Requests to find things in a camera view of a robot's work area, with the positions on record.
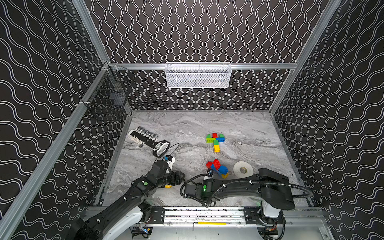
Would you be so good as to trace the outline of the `light blue long lego brick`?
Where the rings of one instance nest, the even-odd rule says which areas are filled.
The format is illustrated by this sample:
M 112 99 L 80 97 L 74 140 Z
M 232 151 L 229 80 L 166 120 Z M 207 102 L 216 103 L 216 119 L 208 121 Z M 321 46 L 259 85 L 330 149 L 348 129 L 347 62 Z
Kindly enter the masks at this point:
M 211 164 L 210 168 L 211 168 L 212 170 L 214 170 L 215 172 L 218 171 L 218 169 L 216 168 L 216 166 L 215 166 L 214 163 Z

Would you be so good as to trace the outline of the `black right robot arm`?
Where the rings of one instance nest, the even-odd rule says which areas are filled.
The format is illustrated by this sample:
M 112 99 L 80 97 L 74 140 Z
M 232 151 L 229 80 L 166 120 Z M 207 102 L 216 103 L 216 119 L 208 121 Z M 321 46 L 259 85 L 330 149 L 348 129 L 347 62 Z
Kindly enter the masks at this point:
M 283 217 L 283 210 L 293 210 L 295 199 L 311 198 L 314 194 L 306 187 L 291 184 L 289 179 L 263 168 L 259 173 L 234 180 L 213 178 L 213 170 L 197 175 L 183 183 L 180 195 L 209 208 L 216 202 L 231 197 L 256 197 L 261 201 L 254 214 L 246 214 L 246 219 L 272 225 Z

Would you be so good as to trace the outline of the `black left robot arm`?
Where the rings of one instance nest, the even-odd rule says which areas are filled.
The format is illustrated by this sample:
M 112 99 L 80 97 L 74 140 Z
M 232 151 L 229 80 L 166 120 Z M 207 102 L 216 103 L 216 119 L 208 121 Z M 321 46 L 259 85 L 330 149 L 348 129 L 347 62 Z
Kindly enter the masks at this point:
M 184 178 L 185 174 L 173 171 L 168 161 L 156 161 L 146 175 L 134 180 L 127 192 L 110 206 L 85 221 L 79 219 L 73 223 L 66 239 L 115 240 L 142 219 L 148 208 L 145 200 L 157 189 L 180 185 Z

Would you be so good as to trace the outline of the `yellow square lego brick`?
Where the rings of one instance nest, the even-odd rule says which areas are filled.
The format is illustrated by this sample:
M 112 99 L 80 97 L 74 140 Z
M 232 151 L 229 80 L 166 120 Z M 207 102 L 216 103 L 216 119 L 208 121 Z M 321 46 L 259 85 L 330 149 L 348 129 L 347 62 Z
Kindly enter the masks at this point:
M 214 152 L 219 153 L 220 152 L 220 146 L 219 145 L 214 145 Z

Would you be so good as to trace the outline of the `yellow small lego brick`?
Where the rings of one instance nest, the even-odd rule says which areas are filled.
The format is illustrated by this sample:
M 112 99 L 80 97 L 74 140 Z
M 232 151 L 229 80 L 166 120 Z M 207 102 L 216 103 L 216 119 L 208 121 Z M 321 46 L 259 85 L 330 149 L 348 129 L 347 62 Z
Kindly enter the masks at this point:
M 223 179 L 226 179 L 229 176 L 229 173 L 226 173 L 225 175 L 221 174 L 221 176 L 222 176 Z

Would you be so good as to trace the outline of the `red long lego brick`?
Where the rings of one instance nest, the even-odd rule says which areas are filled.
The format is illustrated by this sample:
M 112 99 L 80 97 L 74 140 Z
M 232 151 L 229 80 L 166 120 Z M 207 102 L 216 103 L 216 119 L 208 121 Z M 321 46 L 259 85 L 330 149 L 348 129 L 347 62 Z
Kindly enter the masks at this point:
M 221 165 L 221 163 L 220 163 L 220 161 L 218 159 L 215 159 L 213 162 L 208 162 L 206 164 L 206 167 L 208 169 L 212 169 L 212 170 L 216 170 L 216 171 L 218 171 L 221 166 L 222 165 Z

